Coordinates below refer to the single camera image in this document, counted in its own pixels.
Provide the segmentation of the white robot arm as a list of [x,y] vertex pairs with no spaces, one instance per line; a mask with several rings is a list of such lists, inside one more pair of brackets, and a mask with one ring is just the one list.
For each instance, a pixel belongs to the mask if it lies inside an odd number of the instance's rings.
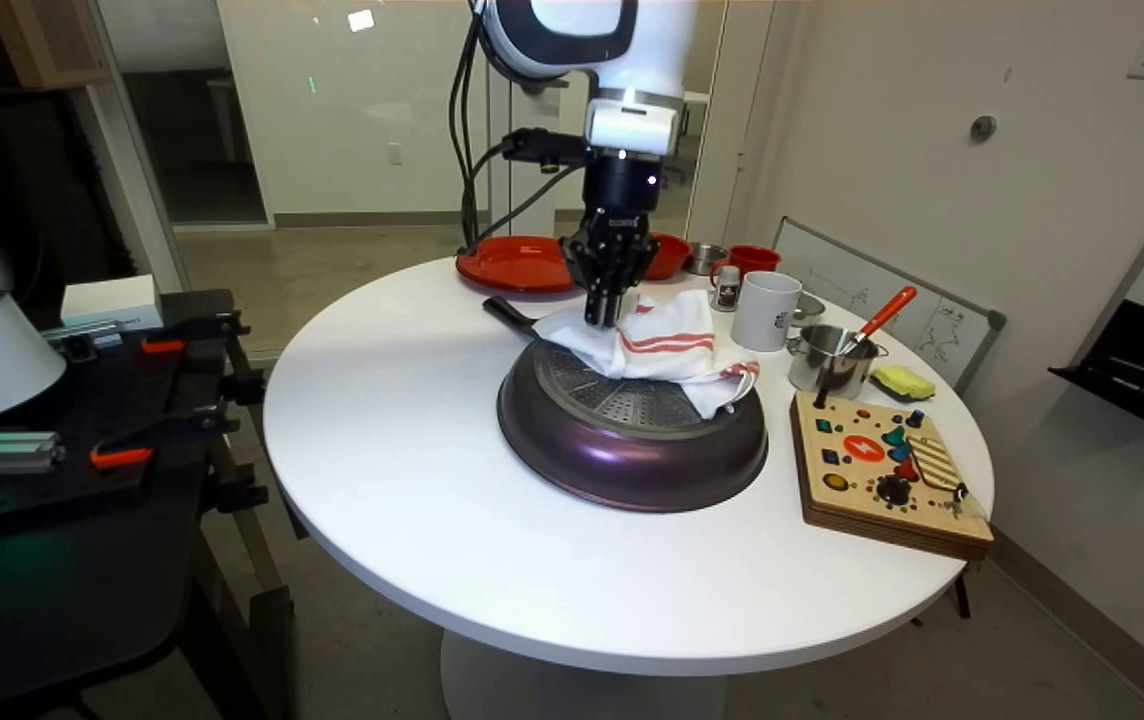
[[678,154],[695,0],[474,0],[487,59],[523,83],[590,75],[584,218],[564,265],[584,321],[611,330],[655,244],[648,218]]

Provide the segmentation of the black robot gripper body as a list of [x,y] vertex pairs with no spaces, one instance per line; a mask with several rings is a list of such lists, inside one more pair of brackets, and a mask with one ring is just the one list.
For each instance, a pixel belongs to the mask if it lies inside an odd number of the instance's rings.
[[662,163],[628,154],[591,154],[584,163],[584,211],[564,241],[581,289],[628,289],[653,259],[648,218],[662,200]]

